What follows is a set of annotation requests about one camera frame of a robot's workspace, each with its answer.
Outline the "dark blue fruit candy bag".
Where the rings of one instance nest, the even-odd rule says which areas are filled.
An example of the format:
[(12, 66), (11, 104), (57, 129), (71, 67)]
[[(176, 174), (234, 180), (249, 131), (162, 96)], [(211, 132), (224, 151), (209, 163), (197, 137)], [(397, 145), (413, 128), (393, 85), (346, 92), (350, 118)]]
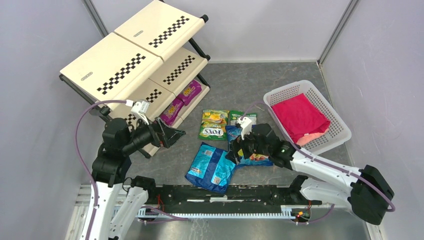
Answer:
[[(241, 129), (237, 128), (235, 125), (227, 125), (225, 127), (225, 130), (226, 130), (226, 133), (227, 133), (227, 142), (228, 142), (228, 146), (229, 146), (229, 143), (241, 134)], [(237, 164), (238, 168), (248, 167), (248, 166), (250, 166), (250, 167), (253, 167), (253, 166), (269, 167), (269, 166), (274, 165), (270, 161), (269, 157), (266, 156), (266, 155), (252, 154), (250, 157), (244, 157), (241, 150), (238, 153), (241, 154), (240, 163)]]

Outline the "purple grape candy bag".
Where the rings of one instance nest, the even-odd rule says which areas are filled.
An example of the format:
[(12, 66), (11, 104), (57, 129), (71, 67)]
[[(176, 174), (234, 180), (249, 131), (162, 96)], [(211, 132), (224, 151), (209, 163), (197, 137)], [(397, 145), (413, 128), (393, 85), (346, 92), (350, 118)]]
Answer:
[(175, 98), (170, 105), (159, 115), (161, 120), (168, 126), (171, 126), (180, 110), (184, 107), (184, 102), (178, 98)]

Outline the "light blue Slendy bag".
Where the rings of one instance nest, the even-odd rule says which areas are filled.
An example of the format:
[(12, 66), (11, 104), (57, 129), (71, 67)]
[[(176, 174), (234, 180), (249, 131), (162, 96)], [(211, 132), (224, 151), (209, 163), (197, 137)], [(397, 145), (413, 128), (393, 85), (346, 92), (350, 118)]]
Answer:
[(195, 187), (225, 194), (236, 170), (236, 164), (226, 158), (227, 154), (223, 149), (202, 142), (185, 179)]

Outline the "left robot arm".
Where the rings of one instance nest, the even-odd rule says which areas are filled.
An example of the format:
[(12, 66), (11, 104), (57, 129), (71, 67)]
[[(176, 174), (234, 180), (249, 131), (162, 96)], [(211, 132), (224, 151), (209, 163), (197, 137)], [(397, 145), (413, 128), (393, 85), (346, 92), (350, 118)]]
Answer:
[(119, 192), (132, 164), (131, 154), (146, 145), (168, 149), (185, 134), (183, 130), (166, 125), (159, 117), (134, 130), (130, 130), (123, 118), (113, 118), (105, 123), (103, 142), (89, 171), (90, 206), (81, 232), (82, 240), (125, 238), (138, 211), (156, 193), (153, 178), (136, 176), (131, 180), (122, 206), (114, 213)]

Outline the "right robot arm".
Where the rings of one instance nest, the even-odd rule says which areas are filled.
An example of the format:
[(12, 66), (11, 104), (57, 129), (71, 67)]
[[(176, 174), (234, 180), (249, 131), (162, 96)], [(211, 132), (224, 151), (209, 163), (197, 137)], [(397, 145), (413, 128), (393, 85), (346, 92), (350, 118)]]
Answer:
[(240, 133), (229, 142), (226, 157), (236, 161), (264, 155), (275, 166), (300, 173), (293, 183), (305, 199), (345, 206), (372, 225), (380, 225), (386, 213), (396, 210), (395, 193), (376, 167), (358, 168), (315, 155), (280, 139), (267, 123), (237, 123), (235, 128)]

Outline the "green Fox's candy bag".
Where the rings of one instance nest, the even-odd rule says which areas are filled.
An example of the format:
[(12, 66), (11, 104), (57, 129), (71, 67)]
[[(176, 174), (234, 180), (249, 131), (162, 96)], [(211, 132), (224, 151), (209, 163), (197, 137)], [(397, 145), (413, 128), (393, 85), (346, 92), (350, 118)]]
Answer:
[(199, 139), (226, 141), (229, 112), (229, 110), (204, 109), (199, 128)]

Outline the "purple candy bag on shelf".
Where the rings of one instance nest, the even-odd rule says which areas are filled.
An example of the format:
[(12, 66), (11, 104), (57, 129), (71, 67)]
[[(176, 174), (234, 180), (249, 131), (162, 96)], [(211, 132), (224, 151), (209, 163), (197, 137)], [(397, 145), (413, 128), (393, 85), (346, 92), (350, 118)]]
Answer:
[(202, 85), (193, 79), (184, 90), (179, 93), (176, 98), (183, 102), (185, 106), (188, 106), (192, 100), (202, 92)]

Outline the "cream tiered shelf rack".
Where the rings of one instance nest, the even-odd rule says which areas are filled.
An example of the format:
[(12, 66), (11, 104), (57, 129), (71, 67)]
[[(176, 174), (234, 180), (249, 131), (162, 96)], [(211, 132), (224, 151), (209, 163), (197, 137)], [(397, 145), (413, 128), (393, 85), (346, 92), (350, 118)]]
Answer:
[(100, 102), (104, 120), (122, 118), (133, 127), (137, 119), (124, 100), (149, 102), (152, 121), (196, 80), (202, 91), (179, 111), (177, 128), (210, 91), (200, 74), (210, 56), (194, 41), (208, 19), (154, 0), (65, 66), (60, 79), (90, 104)]

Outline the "red cloth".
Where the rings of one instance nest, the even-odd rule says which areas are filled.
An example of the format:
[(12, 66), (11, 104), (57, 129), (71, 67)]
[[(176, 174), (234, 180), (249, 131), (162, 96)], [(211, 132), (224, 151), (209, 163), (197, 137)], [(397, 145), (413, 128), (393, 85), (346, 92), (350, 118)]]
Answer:
[(271, 108), (291, 140), (300, 146), (323, 136), (331, 125), (331, 121), (303, 93)]

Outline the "white plastic basket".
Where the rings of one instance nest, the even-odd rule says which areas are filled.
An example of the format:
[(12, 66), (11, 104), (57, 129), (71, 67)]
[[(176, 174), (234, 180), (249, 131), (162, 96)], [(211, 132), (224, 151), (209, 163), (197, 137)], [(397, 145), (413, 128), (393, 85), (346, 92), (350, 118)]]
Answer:
[(307, 143), (304, 146), (306, 150), (315, 155), (320, 155), (351, 139), (351, 130), (329, 101), (327, 101), (314, 84), (308, 80), (295, 81), (275, 88), (264, 94), (263, 101), (267, 106), (271, 107), (300, 94), (304, 94), (309, 102), (330, 120), (328, 131), (319, 138)]

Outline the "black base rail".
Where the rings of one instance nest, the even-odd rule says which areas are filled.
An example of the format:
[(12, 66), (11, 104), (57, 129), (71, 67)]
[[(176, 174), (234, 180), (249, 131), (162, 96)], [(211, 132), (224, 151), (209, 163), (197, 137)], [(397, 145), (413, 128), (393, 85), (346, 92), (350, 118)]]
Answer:
[(307, 208), (321, 205), (307, 200), (300, 189), (288, 185), (230, 185), (226, 193), (211, 192), (191, 185), (157, 186), (146, 202), (169, 214), (271, 214), (282, 206)]

